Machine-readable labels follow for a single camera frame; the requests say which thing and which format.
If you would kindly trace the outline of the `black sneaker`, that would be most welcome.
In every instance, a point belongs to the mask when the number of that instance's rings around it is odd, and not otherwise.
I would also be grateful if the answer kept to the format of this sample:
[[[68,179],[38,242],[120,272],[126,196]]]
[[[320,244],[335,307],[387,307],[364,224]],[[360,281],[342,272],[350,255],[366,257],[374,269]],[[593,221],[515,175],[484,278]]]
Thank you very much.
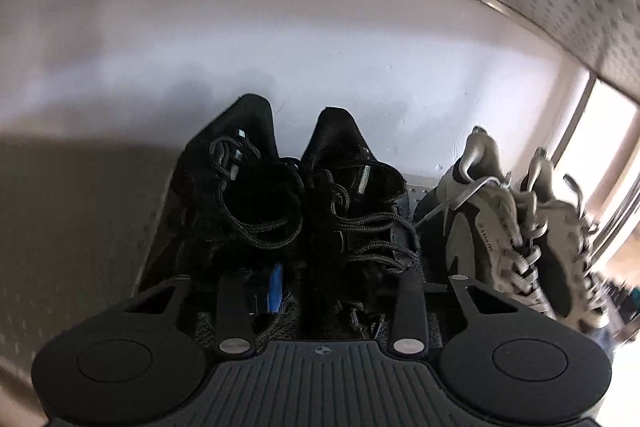
[[[244,94],[180,153],[139,288],[154,265],[257,270],[279,315],[303,224],[302,173],[278,152],[269,101]]]
[[[320,113],[302,165],[309,239],[300,335],[375,340],[388,351],[401,275],[425,282],[406,180],[375,158],[355,118],[339,107]]]

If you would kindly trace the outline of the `grey beige sneaker left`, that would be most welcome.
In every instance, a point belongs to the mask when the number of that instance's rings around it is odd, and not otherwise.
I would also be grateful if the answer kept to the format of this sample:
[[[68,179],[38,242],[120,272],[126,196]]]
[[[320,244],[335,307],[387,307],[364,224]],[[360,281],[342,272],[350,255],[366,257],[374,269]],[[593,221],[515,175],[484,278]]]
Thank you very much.
[[[413,211],[423,268],[433,282],[465,275],[554,319],[538,279],[541,252],[522,232],[510,183],[495,140],[474,127]]]

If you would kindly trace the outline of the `grey beige sneaker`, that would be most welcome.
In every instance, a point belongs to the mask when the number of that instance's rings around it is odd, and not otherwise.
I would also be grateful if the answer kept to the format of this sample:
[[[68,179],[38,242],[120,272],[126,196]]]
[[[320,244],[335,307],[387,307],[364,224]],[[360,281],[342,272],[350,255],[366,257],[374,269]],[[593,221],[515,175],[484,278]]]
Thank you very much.
[[[547,225],[534,240],[541,251],[538,281],[558,321],[590,334],[610,323],[601,280],[592,269],[591,237],[599,231],[599,223],[589,217],[575,179],[563,176],[576,197],[567,202],[555,196],[553,176],[547,151],[537,148],[520,189],[536,196],[537,216]]]
[[[423,268],[433,282],[465,275],[554,319],[538,279],[541,252],[522,232],[510,183],[495,140],[474,127],[413,211]]]

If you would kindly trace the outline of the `grey beige sneaker right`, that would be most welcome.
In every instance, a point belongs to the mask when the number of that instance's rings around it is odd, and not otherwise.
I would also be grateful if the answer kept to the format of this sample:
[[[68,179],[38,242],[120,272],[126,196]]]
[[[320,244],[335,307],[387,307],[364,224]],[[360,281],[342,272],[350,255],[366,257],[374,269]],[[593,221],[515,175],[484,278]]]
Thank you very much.
[[[576,197],[567,202],[555,196],[553,176],[547,151],[537,148],[520,189],[536,196],[537,216],[547,225],[534,240],[541,251],[538,281],[558,321],[590,334],[610,323],[601,280],[592,269],[591,237],[599,231],[599,223],[589,217],[575,179],[563,176]]]

